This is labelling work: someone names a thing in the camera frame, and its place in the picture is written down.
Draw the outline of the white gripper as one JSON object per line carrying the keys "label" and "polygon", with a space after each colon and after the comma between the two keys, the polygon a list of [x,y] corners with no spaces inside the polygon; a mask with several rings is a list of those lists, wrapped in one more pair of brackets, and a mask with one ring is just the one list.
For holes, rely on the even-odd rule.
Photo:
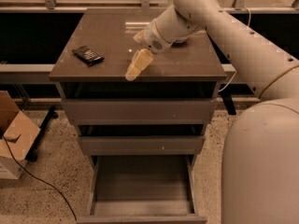
{"label": "white gripper", "polygon": [[129,81],[135,80],[151,64],[153,61],[152,53],[165,52],[172,46],[160,36],[154,21],[150,22],[144,30],[135,34],[134,41],[143,44],[146,49],[135,52],[125,74],[125,78]]}

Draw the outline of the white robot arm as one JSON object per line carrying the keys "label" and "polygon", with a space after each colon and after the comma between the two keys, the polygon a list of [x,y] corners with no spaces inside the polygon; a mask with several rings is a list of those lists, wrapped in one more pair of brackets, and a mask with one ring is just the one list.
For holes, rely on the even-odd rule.
{"label": "white robot arm", "polygon": [[222,10],[216,0],[173,0],[135,35],[141,45],[126,78],[136,79],[156,53],[203,28],[235,67],[257,105],[225,138],[222,224],[299,224],[299,60]]}

